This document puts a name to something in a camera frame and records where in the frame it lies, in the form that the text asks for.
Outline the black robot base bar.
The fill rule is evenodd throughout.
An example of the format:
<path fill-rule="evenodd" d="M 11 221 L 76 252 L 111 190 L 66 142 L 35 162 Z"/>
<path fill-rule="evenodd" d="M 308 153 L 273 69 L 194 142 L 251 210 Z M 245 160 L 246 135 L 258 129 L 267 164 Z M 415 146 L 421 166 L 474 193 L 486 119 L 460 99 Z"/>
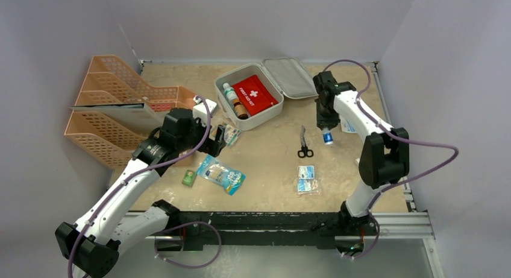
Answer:
<path fill-rule="evenodd" d="M 218 244 L 349 250 L 376 232 L 375 221 L 368 217 L 344 218 L 338 212 L 184 211 L 155 236 L 182 239 L 185 251 Z"/>

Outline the brown orange-capped bottle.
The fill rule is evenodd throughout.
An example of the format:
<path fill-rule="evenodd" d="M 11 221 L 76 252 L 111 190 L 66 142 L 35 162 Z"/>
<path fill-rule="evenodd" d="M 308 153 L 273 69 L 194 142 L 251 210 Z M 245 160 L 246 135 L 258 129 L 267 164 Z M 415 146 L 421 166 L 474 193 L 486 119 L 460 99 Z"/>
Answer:
<path fill-rule="evenodd" d="M 237 118 L 242 119 L 242 120 L 249 118 L 249 115 L 242 103 L 240 103 L 240 102 L 234 103 L 233 110 L 234 110 Z"/>

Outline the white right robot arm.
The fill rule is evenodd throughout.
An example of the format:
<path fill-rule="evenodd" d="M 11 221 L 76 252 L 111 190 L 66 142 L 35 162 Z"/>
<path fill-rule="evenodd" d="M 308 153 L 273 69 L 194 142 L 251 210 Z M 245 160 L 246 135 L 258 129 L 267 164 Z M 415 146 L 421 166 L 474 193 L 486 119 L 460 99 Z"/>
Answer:
<path fill-rule="evenodd" d="M 330 130 L 345 118 L 363 141 L 359 160 L 360 181 L 341 207 L 338 225 L 341 231 L 352 234 L 362 226 L 379 192 L 395 185 L 409 173 L 409 145 L 390 137 L 393 133 L 408 139 L 404 128 L 394 128 L 377 116 L 361 99 L 350 82 L 337 82 L 330 71 L 313 77 L 318 93 L 316 125 L 329 142 Z"/>

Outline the small green box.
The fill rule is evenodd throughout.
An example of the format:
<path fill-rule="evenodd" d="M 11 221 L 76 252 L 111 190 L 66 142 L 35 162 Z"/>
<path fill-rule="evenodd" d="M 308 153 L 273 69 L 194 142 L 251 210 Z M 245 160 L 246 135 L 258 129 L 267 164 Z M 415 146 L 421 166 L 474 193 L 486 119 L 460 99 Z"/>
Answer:
<path fill-rule="evenodd" d="M 196 179 L 196 172 L 192 170 L 187 170 L 184 174 L 184 177 L 181 181 L 182 185 L 192 187 Z"/>

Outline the red first aid pouch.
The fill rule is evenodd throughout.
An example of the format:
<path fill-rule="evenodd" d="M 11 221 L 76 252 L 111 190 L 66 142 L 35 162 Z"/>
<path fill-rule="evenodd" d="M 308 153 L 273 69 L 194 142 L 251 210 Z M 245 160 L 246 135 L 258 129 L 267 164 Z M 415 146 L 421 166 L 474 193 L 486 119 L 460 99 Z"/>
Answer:
<path fill-rule="evenodd" d="M 236 83 L 233 85 L 233 89 L 251 116 L 255 116 L 278 104 L 278 101 L 256 75 Z"/>

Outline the white green-label bottle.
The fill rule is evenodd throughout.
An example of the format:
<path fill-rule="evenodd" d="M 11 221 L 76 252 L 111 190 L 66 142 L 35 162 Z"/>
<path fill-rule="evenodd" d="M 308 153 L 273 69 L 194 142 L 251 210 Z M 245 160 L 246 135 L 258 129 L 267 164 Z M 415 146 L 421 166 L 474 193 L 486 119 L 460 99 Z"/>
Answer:
<path fill-rule="evenodd" d="M 234 105 L 236 101 L 238 100 L 236 91 L 230 86 L 229 83 L 224 83 L 222 85 L 222 88 L 224 90 L 224 95 L 226 99 L 229 101 L 231 105 Z"/>

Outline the black handled scissors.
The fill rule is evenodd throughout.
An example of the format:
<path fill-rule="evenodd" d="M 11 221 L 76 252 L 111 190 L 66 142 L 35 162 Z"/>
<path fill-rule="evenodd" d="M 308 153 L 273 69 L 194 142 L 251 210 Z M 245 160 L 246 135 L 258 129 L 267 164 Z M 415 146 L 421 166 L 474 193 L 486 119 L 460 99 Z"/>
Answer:
<path fill-rule="evenodd" d="M 301 130 L 300 130 L 300 136 L 299 136 L 301 148 L 300 148 L 300 150 L 297 151 L 297 155 L 301 159 L 314 156 L 313 150 L 309 149 L 307 146 L 307 142 L 305 139 L 305 132 L 306 132 L 305 126 L 302 125 Z"/>

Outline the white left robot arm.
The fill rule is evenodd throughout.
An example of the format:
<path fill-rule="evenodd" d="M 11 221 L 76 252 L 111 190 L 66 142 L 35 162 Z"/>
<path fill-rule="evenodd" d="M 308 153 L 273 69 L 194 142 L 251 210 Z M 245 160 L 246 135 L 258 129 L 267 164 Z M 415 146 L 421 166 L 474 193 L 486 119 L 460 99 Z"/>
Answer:
<path fill-rule="evenodd" d="M 55 237 L 68 260 L 68 277 L 75 272 L 84 277 L 104 277 L 123 252 L 146 236 L 158 232 L 173 235 L 178 229 L 200 224 L 199 220 L 183 223 L 181 211 L 164 200 L 156 201 L 129 223 L 121 224 L 121 220 L 170 166 L 196 151 L 218 156 L 226 146 L 225 127 L 216 129 L 214 139 L 210 131 L 210 112 L 205 118 L 185 108 L 174 108 L 166 114 L 162 126 L 139 144 L 100 200 L 73 224 L 63 222 L 57 227 Z"/>

